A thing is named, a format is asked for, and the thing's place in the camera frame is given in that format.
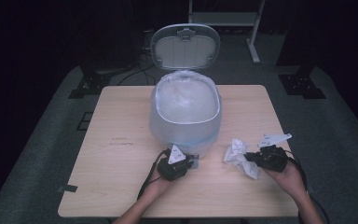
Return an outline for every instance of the human hand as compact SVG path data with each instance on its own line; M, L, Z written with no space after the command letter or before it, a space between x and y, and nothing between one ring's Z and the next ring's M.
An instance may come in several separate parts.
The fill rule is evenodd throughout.
M299 197L304 193L307 194L301 174L291 161L287 162L286 167L281 173L267 169L263 170L292 198Z
M155 201L159 196L165 193L167 189L172 185L173 181L164 179L161 174L154 170L153 174L150 177L151 183L147 185L144 193L142 194L142 200L147 200L149 203Z

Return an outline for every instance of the white lid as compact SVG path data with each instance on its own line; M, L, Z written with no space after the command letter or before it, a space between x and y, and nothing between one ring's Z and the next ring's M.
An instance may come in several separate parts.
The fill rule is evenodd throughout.
M219 34L210 26L184 23L161 28L151 40L152 59L162 69L209 67L217 58Z

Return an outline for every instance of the hand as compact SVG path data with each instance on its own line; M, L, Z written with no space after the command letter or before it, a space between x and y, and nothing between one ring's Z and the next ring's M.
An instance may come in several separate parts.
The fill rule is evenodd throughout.
M304 188L301 174L291 161L287 162L286 167L281 173L267 169L263 170L277 182L283 191L289 194L292 198L304 193L307 194L307 191Z
M154 170L150 180L156 180L147 185L144 193L135 204L129 208L121 217L116 219L114 224L135 224L138 223L146 209L171 186L172 181L161 177L157 170Z
M157 170L154 170L152 176L150 177L150 181L153 182L147 185L143 195L140 198L140 200L146 199L150 203L155 201L172 185L172 181L164 179Z
M281 173L267 169L264 169L264 171L277 182L281 189L294 199L305 224L323 223L304 187L301 173L291 161L287 162L286 167Z

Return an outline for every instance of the crumpled paper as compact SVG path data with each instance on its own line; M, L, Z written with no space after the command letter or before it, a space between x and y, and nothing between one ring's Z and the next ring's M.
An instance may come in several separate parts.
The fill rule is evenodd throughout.
M243 143L239 139L232 139L231 146L226 150L224 163L233 164L242 173L250 176L253 179L258 178L260 171L259 167L254 161L247 161L243 154L247 152L248 144Z

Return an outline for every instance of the person's left hand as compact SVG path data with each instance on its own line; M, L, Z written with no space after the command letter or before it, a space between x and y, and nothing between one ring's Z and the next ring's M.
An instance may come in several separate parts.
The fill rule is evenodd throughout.
M152 176L150 177L150 181L153 182L147 185L144 194L141 196L141 198L147 199L151 203L155 201L159 196L161 196L165 191L167 191L167 189L172 185L173 182L164 179L161 176L161 174L157 171L157 169L153 172Z

